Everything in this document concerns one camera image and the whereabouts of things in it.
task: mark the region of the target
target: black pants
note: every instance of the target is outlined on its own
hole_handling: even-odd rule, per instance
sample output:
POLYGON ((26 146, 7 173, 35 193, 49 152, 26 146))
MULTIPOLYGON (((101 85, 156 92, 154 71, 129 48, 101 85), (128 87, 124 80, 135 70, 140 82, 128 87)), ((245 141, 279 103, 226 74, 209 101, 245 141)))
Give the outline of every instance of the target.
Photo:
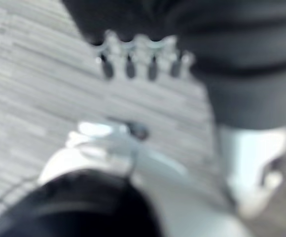
MULTIPOLYGON (((86 5, 96 1, 64 2, 80 31, 87 34, 91 20, 86 5)), ((125 3, 133 4, 144 22, 136 23, 138 33, 152 38, 178 35, 178 46, 196 55, 191 71, 206 85, 218 123, 246 129, 286 125, 286 0, 140 2, 114 1, 115 9, 118 4, 123 9, 112 11, 120 12, 119 17, 104 16, 107 6, 108 10, 97 12, 96 26, 109 22, 109 17, 111 22, 119 20, 132 12, 125 3), (152 17, 145 18, 144 11, 152 17), (149 26, 152 20, 158 29, 149 26)), ((117 31, 136 33, 121 21, 114 26, 117 31)))

